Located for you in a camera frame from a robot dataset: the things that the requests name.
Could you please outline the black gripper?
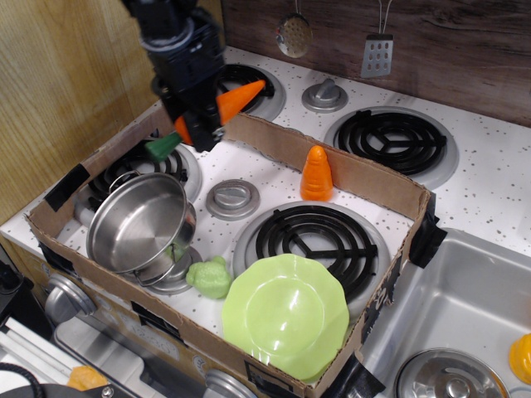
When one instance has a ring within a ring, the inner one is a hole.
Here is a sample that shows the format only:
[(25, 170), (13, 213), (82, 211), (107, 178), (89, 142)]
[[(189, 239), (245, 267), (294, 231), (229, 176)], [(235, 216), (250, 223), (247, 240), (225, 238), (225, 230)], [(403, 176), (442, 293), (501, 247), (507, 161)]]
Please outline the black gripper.
[(146, 16), (143, 48), (153, 64), (152, 90), (184, 142), (199, 153), (222, 139), (217, 79), (224, 67), (220, 27), (210, 16)]

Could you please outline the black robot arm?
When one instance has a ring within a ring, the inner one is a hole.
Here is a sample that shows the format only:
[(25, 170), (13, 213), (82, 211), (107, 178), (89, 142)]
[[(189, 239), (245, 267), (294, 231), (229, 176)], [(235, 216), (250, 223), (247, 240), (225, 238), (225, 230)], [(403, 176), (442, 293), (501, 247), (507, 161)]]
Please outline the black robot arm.
[(138, 23), (139, 42), (153, 66), (152, 91), (183, 142), (198, 152), (221, 140), (217, 81), (225, 66), (222, 29), (196, 1), (124, 1)]

